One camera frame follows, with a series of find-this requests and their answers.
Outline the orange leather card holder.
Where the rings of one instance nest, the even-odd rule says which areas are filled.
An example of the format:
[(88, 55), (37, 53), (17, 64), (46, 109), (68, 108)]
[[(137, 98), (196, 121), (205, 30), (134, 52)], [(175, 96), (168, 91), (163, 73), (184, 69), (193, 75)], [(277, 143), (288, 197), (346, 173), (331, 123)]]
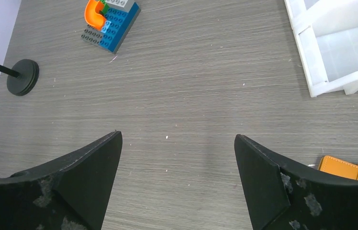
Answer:
[(324, 156), (320, 161), (318, 170), (332, 175), (358, 180), (358, 165), (332, 156)]

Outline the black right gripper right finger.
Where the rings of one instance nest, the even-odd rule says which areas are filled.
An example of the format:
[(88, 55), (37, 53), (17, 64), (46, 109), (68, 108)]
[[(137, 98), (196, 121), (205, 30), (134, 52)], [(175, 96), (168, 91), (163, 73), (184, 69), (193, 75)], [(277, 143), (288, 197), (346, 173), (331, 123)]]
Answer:
[(238, 134), (235, 156), (255, 230), (358, 230), (358, 180), (309, 167)]

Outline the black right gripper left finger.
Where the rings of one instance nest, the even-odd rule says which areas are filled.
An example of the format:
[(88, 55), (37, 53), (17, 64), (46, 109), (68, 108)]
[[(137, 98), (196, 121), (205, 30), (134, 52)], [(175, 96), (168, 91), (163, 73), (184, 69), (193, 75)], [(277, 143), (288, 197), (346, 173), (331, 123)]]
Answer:
[(0, 178), (0, 230), (102, 228), (123, 145), (120, 131)]

